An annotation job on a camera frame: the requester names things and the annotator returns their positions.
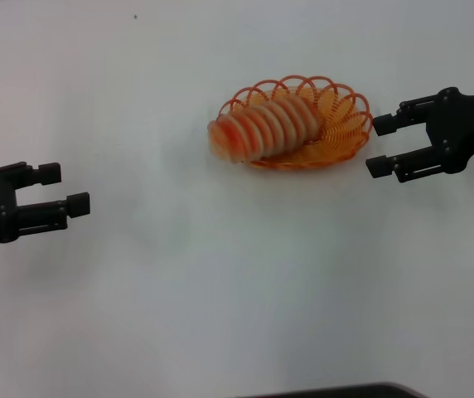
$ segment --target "woven basket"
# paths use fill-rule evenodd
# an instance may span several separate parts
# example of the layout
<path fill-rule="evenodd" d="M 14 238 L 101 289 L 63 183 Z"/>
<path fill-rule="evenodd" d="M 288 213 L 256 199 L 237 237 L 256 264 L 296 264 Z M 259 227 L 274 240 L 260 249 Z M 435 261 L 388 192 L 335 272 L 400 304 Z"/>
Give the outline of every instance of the woven basket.
<path fill-rule="evenodd" d="M 288 80 L 299 82 L 289 85 Z M 304 143 L 293 153 L 251 162 L 252 166 L 277 170 L 325 167 L 353 158 L 368 142 L 373 117 L 367 99 L 351 87 L 323 76 L 290 75 L 281 80 L 262 80 L 237 91 L 222 106 L 219 115 L 286 95 L 305 97 L 317 108 L 324 120 L 320 138 Z"/>

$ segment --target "white table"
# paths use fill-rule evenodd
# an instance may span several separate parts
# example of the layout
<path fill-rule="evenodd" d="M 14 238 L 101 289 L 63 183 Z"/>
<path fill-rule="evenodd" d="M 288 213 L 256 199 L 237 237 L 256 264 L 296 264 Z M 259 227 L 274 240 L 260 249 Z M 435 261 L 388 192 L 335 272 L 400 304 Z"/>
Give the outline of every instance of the white table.
<path fill-rule="evenodd" d="M 474 4 L 0 0 L 0 166 L 62 165 L 20 203 L 92 200 L 0 245 L 0 398 L 474 398 L 474 158 L 371 179 L 365 160 L 426 146 L 422 126 L 323 172 L 212 158 L 220 105 L 291 73 L 375 115 L 474 94 Z"/>

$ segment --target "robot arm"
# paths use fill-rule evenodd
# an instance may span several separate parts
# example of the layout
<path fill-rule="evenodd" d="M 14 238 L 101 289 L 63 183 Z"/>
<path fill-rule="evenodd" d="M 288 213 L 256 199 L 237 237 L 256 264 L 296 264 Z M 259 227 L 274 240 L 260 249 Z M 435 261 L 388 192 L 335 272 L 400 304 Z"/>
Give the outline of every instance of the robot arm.
<path fill-rule="evenodd" d="M 395 172 L 407 182 L 440 172 L 453 174 L 466 168 L 474 154 L 474 95 L 463 95 L 456 87 L 437 95 L 402 102 L 397 114 L 375 118 L 377 135 L 395 133 L 414 124 L 426 124 L 432 146 L 393 157 L 366 160 L 373 178 Z"/>
<path fill-rule="evenodd" d="M 24 235 L 65 230 L 68 216 L 75 218 L 89 214 L 88 192 L 71 195 L 64 201 L 17 205 L 17 189 L 60 181 L 58 163 L 43 164 L 38 169 L 24 162 L 0 167 L 0 243 L 12 242 Z"/>

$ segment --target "wire basket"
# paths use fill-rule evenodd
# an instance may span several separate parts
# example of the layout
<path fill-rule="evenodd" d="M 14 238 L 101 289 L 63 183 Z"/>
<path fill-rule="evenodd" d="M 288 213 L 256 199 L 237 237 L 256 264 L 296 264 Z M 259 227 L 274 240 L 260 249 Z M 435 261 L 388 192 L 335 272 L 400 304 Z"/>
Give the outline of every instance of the wire basket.
<path fill-rule="evenodd" d="M 289 85 L 289 80 L 301 82 Z M 219 115 L 286 95 L 305 97 L 317 108 L 323 117 L 320 136 L 292 153 L 262 158 L 251 162 L 252 166 L 276 170 L 326 167 L 353 158 L 368 142 L 373 121 L 368 100 L 351 87 L 334 83 L 324 76 L 290 75 L 281 80 L 261 80 L 237 91 L 222 105 Z"/>

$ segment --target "orange basket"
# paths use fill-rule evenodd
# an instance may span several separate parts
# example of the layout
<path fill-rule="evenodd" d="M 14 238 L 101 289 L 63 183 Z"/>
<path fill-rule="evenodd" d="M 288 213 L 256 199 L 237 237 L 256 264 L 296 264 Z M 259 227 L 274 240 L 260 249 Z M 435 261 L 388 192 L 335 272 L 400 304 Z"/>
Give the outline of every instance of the orange basket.
<path fill-rule="evenodd" d="M 301 82 L 288 85 L 288 80 Z M 222 105 L 219 115 L 286 95 L 305 97 L 317 108 L 324 120 L 320 137 L 292 153 L 251 162 L 252 166 L 277 170 L 321 168 L 353 158 L 368 142 L 373 122 L 368 100 L 351 87 L 324 76 L 290 75 L 281 80 L 261 80 L 237 91 Z"/>

